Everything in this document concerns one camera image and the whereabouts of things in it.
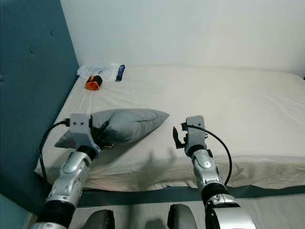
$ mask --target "metal bracket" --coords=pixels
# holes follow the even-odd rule
[[[186,118],[186,125],[182,124],[183,130],[187,130],[187,146],[185,147],[185,153],[188,155],[188,151],[192,146],[202,145],[204,149],[207,148],[204,140],[206,136],[206,132],[194,128],[187,127],[188,125],[194,125],[197,127],[204,127],[204,119],[202,115],[192,116]]]
[[[217,194],[207,201],[205,208],[214,208],[219,204],[237,204],[236,199],[228,194]]]
[[[96,157],[100,155],[101,149],[95,144],[91,136],[91,115],[75,113],[70,116],[70,133],[73,136],[76,148],[89,146],[96,151]]]

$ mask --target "white bed sheet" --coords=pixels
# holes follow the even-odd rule
[[[305,81],[293,74],[245,69],[182,66],[127,66],[123,80],[88,91],[79,78],[57,120],[74,112],[151,108],[169,118],[140,142],[102,152],[85,187],[146,191],[166,186],[196,187],[193,166],[172,139],[173,126],[203,115],[205,126],[221,137],[233,158],[230,186],[284,188],[305,185]],[[67,127],[49,135],[43,148],[53,182],[71,150],[55,148]],[[224,149],[209,137],[220,175],[228,172]],[[41,174],[39,163],[37,173]]]

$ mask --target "white paper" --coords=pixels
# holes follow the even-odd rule
[[[118,74],[119,65],[112,63],[108,67],[82,65],[77,70],[77,75],[88,80],[89,77],[99,75],[103,81],[115,81]]]

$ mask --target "white wall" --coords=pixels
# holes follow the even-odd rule
[[[305,76],[303,0],[61,0],[79,64],[252,67]]]

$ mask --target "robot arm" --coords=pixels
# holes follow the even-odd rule
[[[207,149],[204,142],[206,132],[190,126],[204,129],[203,117],[188,117],[186,123],[182,124],[182,129],[188,132],[184,138],[185,143],[179,141],[175,128],[173,137],[176,147],[184,148],[185,154],[192,159],[198,190],[205,207],[206,228],[255,229],[251,217],[243,211],[221,182],[212,152]]]
[[[67,229],[81,197],[83,185],[88,177],[91,163],[101,150],[91,136],[92,119],[88,114],[72,114],[70,132],[76,143],[60,169],[44,203],[41,214],[31,229]]]

